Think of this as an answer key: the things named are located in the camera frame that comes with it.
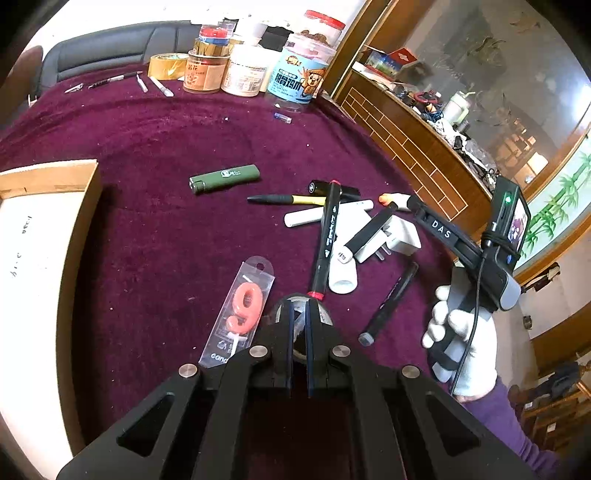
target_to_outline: pen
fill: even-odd
[[[303,195],[254,195],[248,197],[251,203],[266,205],[320,205],[323,206],[326,197],[306,197]]]
[[[136,75],[135,78],[137,79],[138,85],[142,89],[142,92],[148,93],[148,87],[146,87],[144,81],[141,78],[139,78],[139,75]]]
[[[339,214],[340,183],[336,180],[330,182],[326,193],[326,205],[320,219],[320,237],[318,238],[318,251],[312,270],[312,279],[308,295],[316,300],[324,299],[326,282],[329,278],[330,254],[335,241],[336,218]]]
[[[111,77],[108,79],[100,80],[98,82],[94,82],[91,85],[89,85],[88,88],[96,88],[96,87],[100,87],[102,85],[106,85],[107,83],[118,82],[119,80],[128,79],[130,77],[135,77],[136,75],[139,75],[140,73],[142,73],[142,72],[129,72],[129,73],[124,73],[123,75],[117,75],[116,77]]]
[[[371,317],[367,327],[359,334],[358,340],[361,345],[370,346],[375,341],[380,330],[388,323],[417,271],[418,264],[416,262],[411,262],[406,270],[404,270],[404,273],[396,281],[386,299]]]
[[[164,94],[164,96],[167,96],[167,97],[174,96],[174,93],[171,92],[169,89],[167,89],[164,85],[162,85],[162,83],[160,83],[156,78],[154,78],[154,77],[148,77],[148,78],[150,80],[152,80],[152,83],[154,85],[156,85],[156,87],[158,87],[158,90],[160,90]]]
[[[308,185],[308,193],[316,197],[325,197],[326,192],[329,191],[330,182],[322,180],[312,180]],[[341,185],[342,193],[340,198],[342,200],[349,200],[351,202],[358,202],[361,200],[361,193],[355,187],[348,187]]]

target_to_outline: black cable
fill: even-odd
[[[474,340],[474,334],[476,333],[476,326],[478,324],[478,304],[480,303],[480,280],[482,279],[482,270],[484,267],[484,262],[485,255],[483,255],[480,259],[480,267],[478,268],[478,276],[476,277],[476,307],[474,308],[474,322],[472,325],[472,331],[470,332],[470,337],[468,338],[468,342],[466,343],[466,350],[464,350],[462,359],[460,360],[460,363],[457,366],[456,375],[453,377],[450,395],[453,395],[453,392],[456,389],[457,379],[460,378],[460,373],[462,372],[462,368],[464,368],[464,363],[466,362],[466,358],[468,357],[468,353],[470,352],[470,347],[472,346],[472,341]]]
[[[511,241],[507,237],[500,235],[497,232],[491,232],[488,230],[484,231],[482,232],[482,236],[480,239],[481,244],[484,244],[486,241],[490,241],[493,245],[499,245],[507,253],[513,255],[513,257],[516,260],[519,260],[519,258],[521,257],[521,254],[517,252]]]

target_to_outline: wooden cabinet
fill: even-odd
[[[429,125],[354,70],[336,102],[402,170],[422,201],[479,239],[491,194]]]
[[[590,316],[591,302],[531,341],[540,377],[591,351]]]
[[[575,392],[560,400],[539,399],[535,408],[518,414],[519,422],[540,449],[566,453],[571,441],[591,420],[590,400],[587,386],[579,382]]]

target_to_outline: red cap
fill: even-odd
[[[336,18],[329,17],[328,15],[321,14],[314,10],[306,10],[306,13],[304,15],[311,18],[317,18],[322,23],[325,23],[328,26],[335,28],[337,30],[344,30],[346,27],[346,25],[343,22],[338,21]]]
[[[309,291],[308,295],[318,301],[322,301],[322,299],[324,298],[324,294],[320,293],[319,291]]]
[[[217,25],[204,25],[201,27],[199,35],[202,37],[227,38],[228,31],[227,29],[218,27]]]

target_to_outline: purple tablecloth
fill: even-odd
[[[87,441],[122,417],[186,362],[197,363],[243,260],[263,255],[276,280],[266,312],[284,295],[307,290],[318,224],[288,229],[301,206],[250,205],[262,193],[305,193],[311,179],[338,179],[374,200],[410,193],[374,142],[325,100],[293,122],[274,119],[262,95],[194,95],[144,75],[64,94],[133,70],[94,72],[49,90],[0,140],[0,168],[97,158],[104,190],[86,240],[73,316],[73,375]],[[257,183],[195,196],[190,176],[254,163]],[[450,278],[443,247],[420,231],[417,279],[374,346],[375,361],[427,368],[420,345],[434,289]],[[394,254],[358,265],[359,287],[327,292],[325,305],[345,341],[357,335],[402,273]]]

